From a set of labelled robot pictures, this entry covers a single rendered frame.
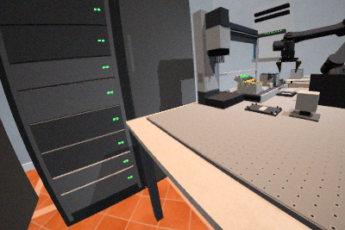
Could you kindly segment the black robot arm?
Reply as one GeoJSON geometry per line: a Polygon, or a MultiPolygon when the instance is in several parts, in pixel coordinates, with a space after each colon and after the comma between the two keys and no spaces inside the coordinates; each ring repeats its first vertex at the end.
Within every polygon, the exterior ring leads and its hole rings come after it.
{"type": "MultiPolygon", "coordinates": [[[[327,35],[336,34],[338,37],[345,35],[345,19],[334,25],[314,28],[301,32],[287,32],[284,34],[283,40],[273,42],[273,51],[281,51],[282,59],[294,58],[295,43],[302,40],[309,40],[327,35]],[[285,42],[286,40],[286,42],[285,42]],[[285,50],[283,50],[285,49],[285,50]],[[289,50],[290,49],[290,50],[289,50]]],[[[345,74],[345,42],[336,51],[331,54],[322,65],[320,72],[322,74],[345,74]]]]}

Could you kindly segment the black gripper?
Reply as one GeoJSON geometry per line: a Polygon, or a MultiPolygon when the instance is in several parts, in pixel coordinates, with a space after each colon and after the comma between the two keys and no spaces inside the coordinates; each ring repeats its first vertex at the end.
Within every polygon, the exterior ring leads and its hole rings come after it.
{"type": "Polygon", "coordinates": [[[296,69],[295,69],[295,73],[298,70],[298,67],[300,66],[300,64],[302,63],[301,61],[297,61],[298,58],[289,58],[289,59],[279,59],[281,61],[277,62],[276,65],[279,68],[279,72],[281,71],[281,63],[282,62],[296,62],[296,69]],[[301,62],[301,63],[300,63],[301,62]],[[300,63],[300,64],[299,64],[300,63]]]}

